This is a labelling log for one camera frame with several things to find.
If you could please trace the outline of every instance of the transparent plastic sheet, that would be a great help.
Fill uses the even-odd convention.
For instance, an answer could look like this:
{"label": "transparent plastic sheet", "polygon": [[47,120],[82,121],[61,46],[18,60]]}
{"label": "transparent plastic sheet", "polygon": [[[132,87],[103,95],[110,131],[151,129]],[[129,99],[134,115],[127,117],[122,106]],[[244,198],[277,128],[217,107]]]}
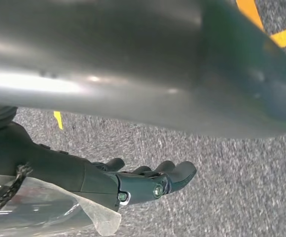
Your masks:
{"label": "transparent plastic sheet", "polygon": [[[0,175],[0,195],[14,179]],[[102,236],[111,236],[120,222],[119,213],[54,184],[27,177],[0,210],[0,237],[51,237],[94,227]]]}

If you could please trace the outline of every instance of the black cable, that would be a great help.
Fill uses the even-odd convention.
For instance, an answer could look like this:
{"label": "black cable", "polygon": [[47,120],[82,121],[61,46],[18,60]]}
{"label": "black cable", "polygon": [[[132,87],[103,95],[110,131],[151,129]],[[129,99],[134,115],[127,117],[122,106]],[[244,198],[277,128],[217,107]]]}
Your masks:
{"label": "black cable", "polygon": [[23,182],[27,175],[31,173],[33,169],[27,163],[25,165],[19,165],[17,167],[15,180],[5,193],[0,197],[0,210],[12,199],[21,187]]}

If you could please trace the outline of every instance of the screw head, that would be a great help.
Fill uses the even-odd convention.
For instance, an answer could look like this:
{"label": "screw head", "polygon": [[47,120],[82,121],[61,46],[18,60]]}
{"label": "screw head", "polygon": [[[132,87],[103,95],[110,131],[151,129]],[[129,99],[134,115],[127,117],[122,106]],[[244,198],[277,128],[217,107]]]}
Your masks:
{"label": "screw head", "polygon": [[155,198],[160,198],[163,195],[163,186],[160,184],[156,184],[153,190],[153,195]]}
{"label": "screw head", "polygon": [[125,200],[127,200],[127,198],[128,198],[128,195],[126,193],[118,193],[118,194],[118,199],[119,201],[125,201]]}

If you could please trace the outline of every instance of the robotic hand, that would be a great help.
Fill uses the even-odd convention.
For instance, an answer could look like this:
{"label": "robotic hand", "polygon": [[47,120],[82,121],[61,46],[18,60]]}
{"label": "robotic hand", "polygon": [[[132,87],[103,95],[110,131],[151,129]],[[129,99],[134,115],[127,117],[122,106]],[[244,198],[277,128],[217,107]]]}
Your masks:
{"label": "robotic hand", "polygon": [[123,160],[108,163],[90,162],[64,151],[36,144],[22,126],[11,122],[0,129],[0,175],[14,176],[15,168],[29,163],[29,177],[57,185],[62,189],[118,211],[120,205],[152,201],[180,190],[196,173],[189,161],[175,166],[164,161],[154,171],[140,166],[131,172],[119,172]]}
{"label": "robotic hand", "polygon": [[154,171],[148,166],[140,166],[132,172],[117,172],[125,165],[120,158],[115,158],[106,164],[93,164],[118,178],[117,198],[121,205],[152,201],[162,195],[174,193],[189,183],[197,172],[196,168],[189,161],[175,166],[173,162],[167,160]]}

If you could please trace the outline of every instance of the shiny metal surface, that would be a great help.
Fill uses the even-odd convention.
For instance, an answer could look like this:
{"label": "shiny metal surface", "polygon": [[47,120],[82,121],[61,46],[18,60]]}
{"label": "shiny metal surface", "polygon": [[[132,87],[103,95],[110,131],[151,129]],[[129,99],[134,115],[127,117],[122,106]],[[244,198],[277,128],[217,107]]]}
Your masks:
{"label": "shiny metal surface", "polygon": [[0,0],[0,105],[286,133],[286,55],[221,0]]}

